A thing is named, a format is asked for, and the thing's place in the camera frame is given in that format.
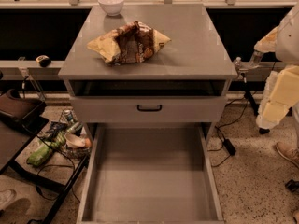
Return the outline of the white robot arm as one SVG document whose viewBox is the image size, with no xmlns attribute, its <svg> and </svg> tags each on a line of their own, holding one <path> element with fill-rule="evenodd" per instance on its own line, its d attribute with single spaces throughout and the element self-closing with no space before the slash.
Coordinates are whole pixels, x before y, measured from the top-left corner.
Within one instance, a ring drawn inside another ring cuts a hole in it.
<svg viewBox="0 0 299 224">
<path fill-rule="evenodd" d="M 299 3 L 279 26 L 255 44 L 254 50 L 274 52 L 276 58 L 286 64 L 279 73 L 270 73 L 258 109 L 257 125 L 262 129 L 272 129 L 299 102 Z"/>
</svg>

